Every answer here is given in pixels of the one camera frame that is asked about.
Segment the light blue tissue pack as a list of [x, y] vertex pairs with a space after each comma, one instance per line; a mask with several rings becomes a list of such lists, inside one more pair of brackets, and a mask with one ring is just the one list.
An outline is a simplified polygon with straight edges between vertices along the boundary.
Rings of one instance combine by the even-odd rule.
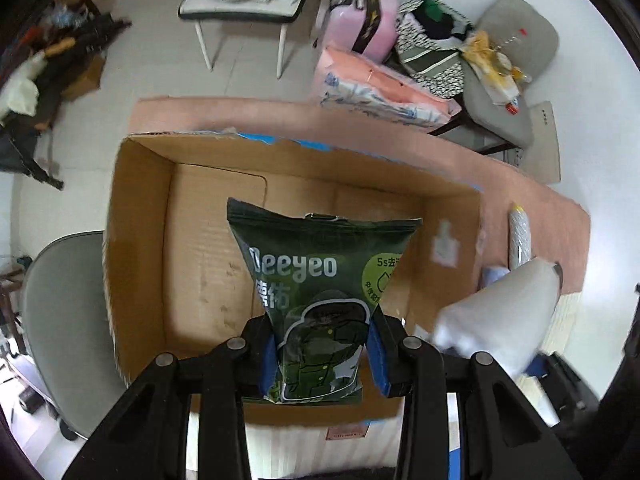
[[501, 280], [510, 273], [506, 266], [484, 266], [480, 271], [480, 289]]

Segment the black white patterned bag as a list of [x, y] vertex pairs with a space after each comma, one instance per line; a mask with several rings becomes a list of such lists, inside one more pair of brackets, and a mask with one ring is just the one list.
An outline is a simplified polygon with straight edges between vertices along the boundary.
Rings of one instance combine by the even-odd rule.
[[440, 0], [407, 0], [398, 8], [399, 63], [433, 96], [452, 99], [463, 91], [460, 48], [474, 24]]

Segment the brown cardboard box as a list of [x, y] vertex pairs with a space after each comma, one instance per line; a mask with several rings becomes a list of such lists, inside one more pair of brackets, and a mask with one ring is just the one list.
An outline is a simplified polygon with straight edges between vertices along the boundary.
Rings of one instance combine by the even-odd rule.
[[431, 326], [441, 308], [475, 290], [484, 200], [470, 186], [303, 141], [130, 136], [116, 157], [103, 261], [124, 379], [160, 352], [209, 352], [262, 312], [226, 219], [232, 197], [291, 217], [421, 219], [382, 297], [396, 318]]

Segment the white soft pillow pack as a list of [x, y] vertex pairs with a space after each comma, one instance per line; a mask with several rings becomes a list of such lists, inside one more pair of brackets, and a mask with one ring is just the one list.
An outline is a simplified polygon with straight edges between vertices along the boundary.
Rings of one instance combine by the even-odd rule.
[[562, 266], [533, 258], [500, 280], [440, 310], [431, 341], [469, 358], [489, 353], [511, 377], [525, 372], [544, 341], [561, 296]]

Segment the grey cushioned chair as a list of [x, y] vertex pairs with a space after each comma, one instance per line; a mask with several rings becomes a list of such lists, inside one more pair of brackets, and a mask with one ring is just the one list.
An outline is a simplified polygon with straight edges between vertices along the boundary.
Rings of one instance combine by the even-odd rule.
[[461, 112], [432, 135], [465, 127], [493, 138], [482, 155], [531, 146], [525, 90], [549, 68], [559, 43], [553, 25], [525, 0], [496, 0], [461, 47]]

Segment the dark green Deeyeo wipes pack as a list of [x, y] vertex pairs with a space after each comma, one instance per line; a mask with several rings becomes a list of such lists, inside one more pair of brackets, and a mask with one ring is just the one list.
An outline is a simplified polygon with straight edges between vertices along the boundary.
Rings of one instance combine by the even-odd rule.
[[421, 219], [287, 217], [232, 198], [227, 221], [273, 330], [265, 398], [353, 396], [373, 315]]

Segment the grey office chair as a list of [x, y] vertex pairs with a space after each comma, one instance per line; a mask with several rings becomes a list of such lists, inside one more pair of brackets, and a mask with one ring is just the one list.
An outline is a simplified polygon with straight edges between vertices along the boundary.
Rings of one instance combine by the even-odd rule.
[[126, 390], [103, 283], [103, 233], [50, 243], [30, 265], [22, 317], [30, 355], [69, 430], [88, 438]]

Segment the yellow items on chair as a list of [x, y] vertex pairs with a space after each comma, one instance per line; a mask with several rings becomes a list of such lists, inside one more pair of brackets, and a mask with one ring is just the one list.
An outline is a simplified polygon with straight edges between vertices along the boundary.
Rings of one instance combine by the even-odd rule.
[[472, 32], [465, 40], [461, 54], [495, 106], [505, 108], [511, 115], [518, 114], [521, 90], [533, 78], [511, 62], [486, 30]]

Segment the brown table label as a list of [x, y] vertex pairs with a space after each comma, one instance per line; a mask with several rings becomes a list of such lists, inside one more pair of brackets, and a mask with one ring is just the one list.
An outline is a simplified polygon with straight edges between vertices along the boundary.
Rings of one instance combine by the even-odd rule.
[[354, 440], [362, 439], [367, 435], [370, 424], [368, 422], [356, 422], [356, 424], [347, 424], [329, 427], [326, 430], [327, 441]]

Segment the white legged stool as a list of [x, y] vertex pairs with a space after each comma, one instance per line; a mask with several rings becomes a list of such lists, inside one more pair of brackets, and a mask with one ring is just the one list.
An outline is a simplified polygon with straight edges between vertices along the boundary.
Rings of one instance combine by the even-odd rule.
[[268, 23], [280, 27], [276, 77], [284, 71], [284, 49], [288, 39], [288, 28], [302, 12], [306, 0], [181, 0], [178, 18], [192, 22], [205, 66], [209, 72], [214, 68], [214, 59], [208, 54], [203, 32], [205, 21], [230, 21], [242, 23]]

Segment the pink folded bedding pack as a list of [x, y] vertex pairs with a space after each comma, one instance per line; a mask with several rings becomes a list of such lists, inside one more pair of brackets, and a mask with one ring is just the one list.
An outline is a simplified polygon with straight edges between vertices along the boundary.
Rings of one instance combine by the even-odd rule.
[[312, 98], [322, 106], [341, 106], [428, 132], [461, 113], [455, 100], [434, 96], [411, 79], [332, 44], [319, 56]]

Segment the pink suitcase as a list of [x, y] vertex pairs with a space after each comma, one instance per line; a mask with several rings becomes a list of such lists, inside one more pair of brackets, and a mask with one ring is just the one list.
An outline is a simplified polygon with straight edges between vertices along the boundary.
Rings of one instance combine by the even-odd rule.
[[397, 39], [398, 0], [321, 0], [316, 46], [333, 44], [382, 63]]

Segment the dark clutter pile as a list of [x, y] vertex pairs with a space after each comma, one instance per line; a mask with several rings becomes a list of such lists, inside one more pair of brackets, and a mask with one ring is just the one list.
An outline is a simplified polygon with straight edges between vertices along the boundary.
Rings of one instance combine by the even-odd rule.
[[1, 170], [61, 191], [64, 182], [36, 161], [39, 137], [52, 129], [65, 101], [99, 88], [104, 52], [131, 22], [93, 15], [79, 26], [53, 29], [52, 39], [17, 65], [1, 86]]

